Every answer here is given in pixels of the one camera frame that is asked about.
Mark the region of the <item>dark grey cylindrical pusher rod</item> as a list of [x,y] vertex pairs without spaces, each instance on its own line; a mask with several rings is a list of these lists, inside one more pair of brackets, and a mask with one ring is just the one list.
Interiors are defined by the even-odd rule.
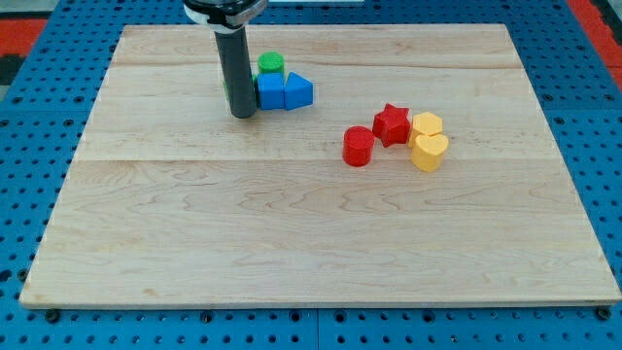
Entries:
[[233,117],[247,119],[258,106],[246,29],[242,26],[231,33],[216,32],[215,37],[229,110]]

